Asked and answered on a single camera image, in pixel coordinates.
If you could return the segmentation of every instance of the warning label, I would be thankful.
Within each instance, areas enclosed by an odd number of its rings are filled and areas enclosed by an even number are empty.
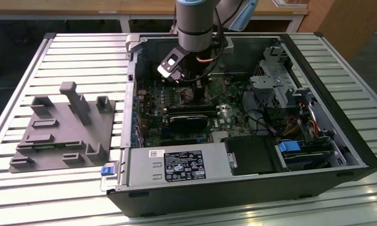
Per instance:
[[[164,153],[167,182],[206,179],[202,151]]]

